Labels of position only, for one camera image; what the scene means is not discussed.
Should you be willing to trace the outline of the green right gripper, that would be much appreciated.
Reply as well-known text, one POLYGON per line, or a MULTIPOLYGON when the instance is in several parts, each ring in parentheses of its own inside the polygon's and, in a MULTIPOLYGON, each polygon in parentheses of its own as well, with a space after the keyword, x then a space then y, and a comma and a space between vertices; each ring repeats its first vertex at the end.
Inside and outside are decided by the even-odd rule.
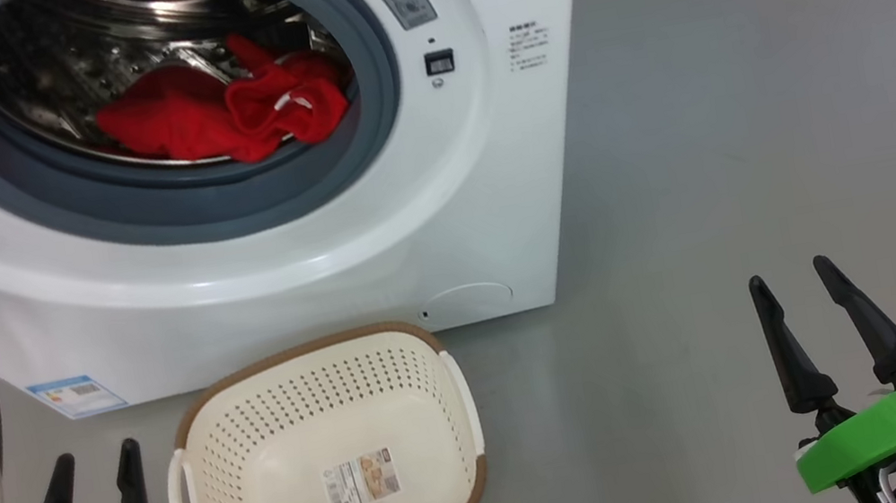
MULTIPOLYGON (((843 308, 871 356, 881 384, 896 382, 896 325, 827 255, 813 258, 814 272, 832 303, 843 308)), ((794 414, 813 412, 819 435, 803 442, 795 468, 805 489, 818 494, 845 489, 856 503, 893 503, 886 474, 896 464, 896 390, 859 412, 834 401, 838 387, 813 365, 786 325, 784 309, 762 277, 748 281, 779 384, 794 414)))

